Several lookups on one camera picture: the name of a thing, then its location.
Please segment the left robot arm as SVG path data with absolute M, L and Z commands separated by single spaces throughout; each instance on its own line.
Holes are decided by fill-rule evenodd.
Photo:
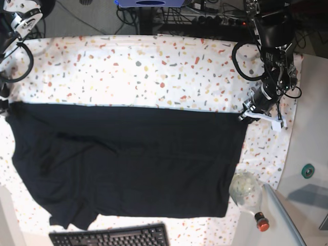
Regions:
M 261 76 L 250 77 L 242 72 L 237 61 L 237 51 L 246 42 L 238 42 L 232 51 L 232 62 L 239 75 L 248 81 L 261 81 L 261 86 L 252 91 L 243 102 L 240 121 L 252 123 L 260 119 L 270 120 L 270 110 L 279 106 L 283 96 L 291 96 L 288 91 L 297 89 L 297 73 L 294 65 L 295 24 L 291 13 L 291 1 L 244 1 L 244 12 L 254 44 L 264 64 Z

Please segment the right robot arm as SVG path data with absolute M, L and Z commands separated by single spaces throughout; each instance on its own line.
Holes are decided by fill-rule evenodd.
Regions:
M 33 68 L 34 58 L 24 41 L 43 18 L 41 7 L 41 1 L 1 0 L 1 62 L 11 55 L 7 50 L 13 43 L 17 48 L 24 49 L 30 60 L 28 69 L 22 76 L 6 78 L 1 75 L 2 98 L 9 97 L 8 84 L 25 79 Z

